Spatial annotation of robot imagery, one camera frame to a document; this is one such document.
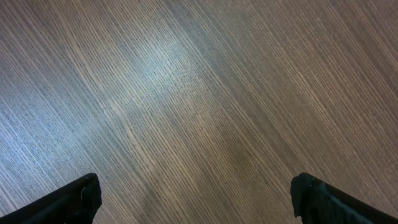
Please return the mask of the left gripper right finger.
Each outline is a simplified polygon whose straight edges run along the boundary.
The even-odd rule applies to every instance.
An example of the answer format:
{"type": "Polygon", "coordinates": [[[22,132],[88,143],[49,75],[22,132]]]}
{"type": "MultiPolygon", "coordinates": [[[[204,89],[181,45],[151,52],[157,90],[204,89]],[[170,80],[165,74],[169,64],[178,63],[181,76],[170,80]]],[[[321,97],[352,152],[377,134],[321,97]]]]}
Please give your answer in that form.
{"type": "Polygon", "coordinates": [[[397,224],[397,218],[306,172],[292,179],[290,195],[303,224],[397,224]]]}

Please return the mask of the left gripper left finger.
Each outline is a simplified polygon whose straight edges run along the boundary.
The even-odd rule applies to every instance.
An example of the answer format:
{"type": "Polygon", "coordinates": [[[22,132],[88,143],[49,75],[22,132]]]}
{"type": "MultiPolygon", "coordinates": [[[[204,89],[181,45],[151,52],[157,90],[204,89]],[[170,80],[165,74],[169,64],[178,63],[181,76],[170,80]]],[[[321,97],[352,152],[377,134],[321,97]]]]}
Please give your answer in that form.
{"type": "Polygon", "coordinates": [[[1,217],[1,223],[92,224],[101,205],[98,176],[89,173],[1,217]]]}

